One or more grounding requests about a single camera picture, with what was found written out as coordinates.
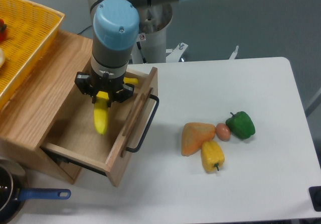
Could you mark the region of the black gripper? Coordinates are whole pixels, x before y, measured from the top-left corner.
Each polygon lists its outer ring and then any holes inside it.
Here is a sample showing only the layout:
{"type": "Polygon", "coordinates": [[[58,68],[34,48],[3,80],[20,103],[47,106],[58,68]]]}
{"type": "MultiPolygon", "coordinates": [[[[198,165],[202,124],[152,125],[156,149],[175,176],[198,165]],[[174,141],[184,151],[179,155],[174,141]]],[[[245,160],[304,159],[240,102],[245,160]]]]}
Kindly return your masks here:
{"type": "Polygon", "coordinates": [[[113,102],[123,103],[133,96],[134,85],[124,83],[124,75],[112,78],[111,73],[107,72],[100,76],[91,68],[90,75],[77,72],[74,82],[83,95],[92,98],[92,103],[96,103],[96,95],[99,91],[110,93],[107,106],[111,107],[113,102]]]}

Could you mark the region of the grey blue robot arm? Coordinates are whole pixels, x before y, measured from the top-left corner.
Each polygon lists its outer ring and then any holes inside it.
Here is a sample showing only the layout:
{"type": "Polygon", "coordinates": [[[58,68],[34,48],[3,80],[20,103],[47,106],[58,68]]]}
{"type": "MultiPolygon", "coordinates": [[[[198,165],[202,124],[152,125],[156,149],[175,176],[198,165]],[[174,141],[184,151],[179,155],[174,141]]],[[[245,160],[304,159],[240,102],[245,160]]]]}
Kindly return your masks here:
{"type": "Polygon", "coordinates": [[[88,0],[93,29],[90,73],[78,72],[75,83],[93,103],[109,107],[133,95],[124,80],[130,61],[166,61],[166,30],[171,4],[187,0],[88,0]]]}

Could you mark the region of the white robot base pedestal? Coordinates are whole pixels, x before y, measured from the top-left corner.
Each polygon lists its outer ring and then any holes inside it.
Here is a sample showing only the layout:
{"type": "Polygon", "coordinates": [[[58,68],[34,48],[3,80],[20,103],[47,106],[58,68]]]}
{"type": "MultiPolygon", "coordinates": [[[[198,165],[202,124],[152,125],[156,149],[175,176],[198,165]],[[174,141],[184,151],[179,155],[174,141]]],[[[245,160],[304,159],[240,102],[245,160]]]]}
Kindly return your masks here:
{"type": "Polygon", "coordinates": [[[167,28],[173,18],[171,4],[139,8],[139,34],[131,56],[133,64],[165,63],[167,28]]]}

